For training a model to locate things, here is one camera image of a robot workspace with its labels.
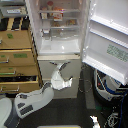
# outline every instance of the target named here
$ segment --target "freezer drawer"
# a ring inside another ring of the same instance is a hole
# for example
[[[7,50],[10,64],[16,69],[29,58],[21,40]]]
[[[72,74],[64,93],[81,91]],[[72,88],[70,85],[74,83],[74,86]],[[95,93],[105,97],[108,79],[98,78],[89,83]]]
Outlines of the freezer drawer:
[[[27,65],[35,65],[31,49],[0,51],[0,67]]]
[[[0,67],[0,77],[33,76],[38,75],[36,65],[19,67]]]
[[[0,49],[22,48],[31,48],[27,30],[0,32]]]
[[[36,77],[36,79],[34,80],[30,79],[28,81],[21,81],[21,82],[20,81],[6,82],[6,81],[0,82],[0,93],[31,92],[31,91],[40,89],[39,83],[38,83],[38,77]]]
[[[25,17],[27,11],[25,6],[3,6],[0,7],[4,17]]]
[[[80,76],[81,60],[77,55],[46,56],[46,57],[42,56],[42,57],[38,57],[38,62],[39,62],[40,71],[43,79],[51,78],[51,75],[57,66],[57,65],[51,64],[50,62],[54,62],[57,64],[69,62],[66,65],[66,67],[61,70],[61,74],[63,78],[69,78],[71,76],[79,78]]]
[[[77,98],[79,79],[73,79],[70,88],[64,88],[62,90],[54,90],[54,99],[62,98]]]

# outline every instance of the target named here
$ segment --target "wooden drawer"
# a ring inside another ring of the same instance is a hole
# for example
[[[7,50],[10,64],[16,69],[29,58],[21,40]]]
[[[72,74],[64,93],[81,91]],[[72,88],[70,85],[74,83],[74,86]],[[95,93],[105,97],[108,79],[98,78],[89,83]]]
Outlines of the wooden drawer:
[[[31,49],[0,50],[0,67],[27,65],[35,65]]]
[[[36,65],[24,67],[0,67],[0,77],[38,75]]]
[[[0,40],[0,49],[31,48],[27,30],[1,31]]]
[[[71,76],[73,76],[74,78],[79,78],[80,76],[80,71],[81,71],[81,60],[80,58],[76,57],[75,59],[73,59],[74,56],[72,56],[71,58],[66,57],[65,59],[63,59],[62,57],[56,58],[58,60],[54,60],[54,57],[49,58],[47,57],[47,59],[49,58],[49,60],[41,60],[38,57],[38,62],[39,62],[39,66],[40,66],[40,71],[41,71],[41,75],[43,79],[49,79],[51,78],[51,75],[54,71],[54,69],[56,68],[56,65],[51,64],[50,62],[55,62],[55,63],[65,63],[65,62],[70,62],[66,65],[66,67],[64,69],[62,69],[61,74],[63,78],[69,78]]]
[[[38,77],[33,81],[25,82],[0,82],[0,93],[31,92],[40,89]]]

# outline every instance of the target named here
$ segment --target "wooden cabinet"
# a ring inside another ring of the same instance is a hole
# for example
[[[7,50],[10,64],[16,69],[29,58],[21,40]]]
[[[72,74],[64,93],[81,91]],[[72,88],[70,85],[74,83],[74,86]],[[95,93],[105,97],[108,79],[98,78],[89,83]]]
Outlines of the wooden cabinet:
[[[40,76],[30,30],[0,31],[0,93],[38,90]]]
[[[0,49],[31,48],[29,34],[26,30],[0,31]]]
[[[35,61],[31,49],[0,50],[0,66],[34,65]]]
[[[31,92],[39,89],[38,77],[36,80],[21,82],[0,82],[1,93]]]

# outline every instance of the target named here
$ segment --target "glass shelf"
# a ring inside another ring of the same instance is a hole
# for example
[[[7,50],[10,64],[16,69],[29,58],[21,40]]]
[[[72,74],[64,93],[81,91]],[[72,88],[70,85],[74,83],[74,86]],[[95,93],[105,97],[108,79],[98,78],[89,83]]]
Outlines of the glass shelf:
[[[79,29],[79,25],[69,25],[69,26],[60,26],[60,27],[51,27],[52,30],[57,29]]]
[[[79,9],[63,9],[61,11],[54,11],[54,10],[39,10],[38,13],[71,13],[71,12],[80,12]]]
[[[63,17],[63,20],[70,20],[70,19],[78,19],[77,17]],[[42,20],[54,20],[53,16],[49,16],[47,19],[42,19]]]

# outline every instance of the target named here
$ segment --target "black object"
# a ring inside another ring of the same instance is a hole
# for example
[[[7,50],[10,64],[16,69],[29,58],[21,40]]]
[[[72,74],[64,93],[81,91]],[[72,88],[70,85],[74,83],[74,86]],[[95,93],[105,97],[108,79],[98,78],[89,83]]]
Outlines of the black object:
[[[21,20],[21,17],[17,17],[14,19],[11,30],[19,30],[20,20]]]
[[[1,19],[1,22],[0,22],[0,31],[6,31],[7,30],[8,20],[9,20],[9,18]]]
[[[28,30],[29,22],[29,17],[24,17],[21,25],[21,30]]]
[[[18,108],[21,108],[21,107],[23,107],[25,105],[25,103],[19,103],[18,104]]]
[[[22,99],[27,99],[27,95],[21,94],[21,95],[20,95],[20,98],[22,98]]]
[[[29,105],[28,107],[22,109],[22,110],[20,111],[20,113],[21,113],[21,115],[24,115],[24,114],[26,114],[26,113],[28,113],[28,112],[30,112],[30,111],[32,111],[32,110],[33,110],[32,105]]]

